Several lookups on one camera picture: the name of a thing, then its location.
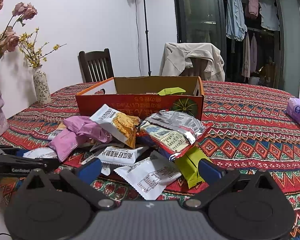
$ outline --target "patterned tablecloth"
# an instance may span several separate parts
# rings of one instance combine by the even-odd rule
[[[77,115],[74,95],[91,84],[63,88],[52,95],[46,106],[30,106],[9,118],[9,129],[0,144],[35,149],[45,147],[48,134],[65,118]],[[296,212],[291,237],[300,239],[300,126],[285,114],[290,94],[251,85],[204,82],[203,121],[213,121],[208,136],[199,145],[220,167],[233,167],[242,173],[268,170]],[[64,164],[78,166],[87,153],[74,152]],[[1,187],[9,201],[20,180],[6,180]],[[140,199],[140,195],[116,174],[100,176],[92,184],[110,198]],[[183,202],[207,187],[202,183],[188,189],[183,178],[169,185],[158,199]]]

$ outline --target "power cord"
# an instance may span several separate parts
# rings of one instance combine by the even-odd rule
[[[140,76],[142,76],[142,74],[141,74],[141,67],[140,67],[140,50],[139,50],[140,37],[139,37],[139,27],[138,27],[138,18],[137,18],[137,0],[135,0],[135,2],[136,2],[136,24],[137,24],[137,31],[138,31],[138,60],[139,60]]]
[[[0,236],[2,236],[2,235],[4,235],[4,236],[10,236],[9,234],[6,234],[6,233],[0,233]]]

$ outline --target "chair with jacket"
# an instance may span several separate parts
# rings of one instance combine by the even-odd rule
[[[79,52],[79,63],[85,82],[103,81],[114,76],[110,51]]]
[[[211,43],[166,43],[159,76],[200,76],[225,81],[220,50]]]

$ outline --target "pink snack package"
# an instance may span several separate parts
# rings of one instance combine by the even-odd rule
[[[75,115],[63,120],[63,124],[72,132],[77,133],[84,125],[91,123],[90,117]]]
[[[101,126],[93,121],[90,120],[90,123],[85,124],[79,132],[76,133],[77,135],[86,135],[89,138],[95,139],[97,141],[103,143],[109,143],[112,141],[113,136],[108,131],[101,128]]]
[[[64,161],[78,145],[89,140],[86,135],[76,135],[68,128],[63,129],[48,146],[57,152],[60,161]]]

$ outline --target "light blue shirt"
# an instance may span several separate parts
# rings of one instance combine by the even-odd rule
[[[226,36],[232,40],[242,41],[247,27],[244,24],[244,15],[241,0],[228,0],[226,16]]]

